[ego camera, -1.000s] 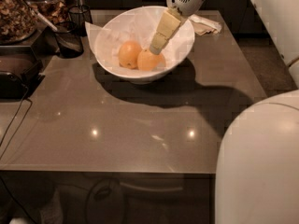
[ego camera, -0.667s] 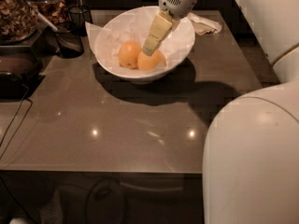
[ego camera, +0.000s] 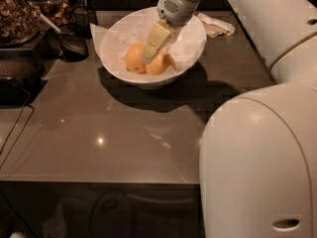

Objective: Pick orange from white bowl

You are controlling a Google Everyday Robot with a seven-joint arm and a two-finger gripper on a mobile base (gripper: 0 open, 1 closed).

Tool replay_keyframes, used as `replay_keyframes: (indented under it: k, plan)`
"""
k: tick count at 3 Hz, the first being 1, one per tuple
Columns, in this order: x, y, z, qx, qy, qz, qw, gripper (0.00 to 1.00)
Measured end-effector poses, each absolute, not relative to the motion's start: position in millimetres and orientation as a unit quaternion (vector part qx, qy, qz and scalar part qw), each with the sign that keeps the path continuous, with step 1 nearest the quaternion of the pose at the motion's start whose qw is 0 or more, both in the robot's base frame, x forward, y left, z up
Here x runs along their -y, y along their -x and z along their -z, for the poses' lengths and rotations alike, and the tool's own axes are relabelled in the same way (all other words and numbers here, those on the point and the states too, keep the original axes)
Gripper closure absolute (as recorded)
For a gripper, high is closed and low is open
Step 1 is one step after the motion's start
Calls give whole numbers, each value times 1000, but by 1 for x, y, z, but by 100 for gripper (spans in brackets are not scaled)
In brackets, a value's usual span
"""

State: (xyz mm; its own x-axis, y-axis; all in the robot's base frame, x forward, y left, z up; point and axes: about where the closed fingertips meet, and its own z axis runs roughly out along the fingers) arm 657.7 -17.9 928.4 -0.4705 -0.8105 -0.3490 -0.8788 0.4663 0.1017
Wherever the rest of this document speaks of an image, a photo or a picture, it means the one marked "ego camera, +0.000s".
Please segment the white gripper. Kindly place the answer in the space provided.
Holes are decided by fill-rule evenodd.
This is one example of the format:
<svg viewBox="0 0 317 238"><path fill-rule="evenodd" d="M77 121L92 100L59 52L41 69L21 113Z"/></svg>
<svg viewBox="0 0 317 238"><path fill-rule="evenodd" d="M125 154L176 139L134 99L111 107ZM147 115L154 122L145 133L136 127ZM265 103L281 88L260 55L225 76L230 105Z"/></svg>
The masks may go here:
<svg viewBox="0 0 317 238"><path fill-rule="evenodd" d="M200 0L158 0L158 17L153 23L146 45L142 53L142 60L150 64L166 45L170 38L169 26L182 27L192 18ZM170 54L166 55L169 65L177 71L176 63Z"/></svg>

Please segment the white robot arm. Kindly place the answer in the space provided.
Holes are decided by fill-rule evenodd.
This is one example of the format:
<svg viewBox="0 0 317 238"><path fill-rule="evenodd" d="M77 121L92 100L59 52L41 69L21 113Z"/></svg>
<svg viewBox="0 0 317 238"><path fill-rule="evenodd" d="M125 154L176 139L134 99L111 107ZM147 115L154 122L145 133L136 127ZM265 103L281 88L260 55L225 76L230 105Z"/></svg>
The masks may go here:
<svg viewBox="0 0 317 238"><path fill-rule="evenodd" d="M317 11L228 0L275 84L220 106L199 156L206 238L317 238Z"/></svg>

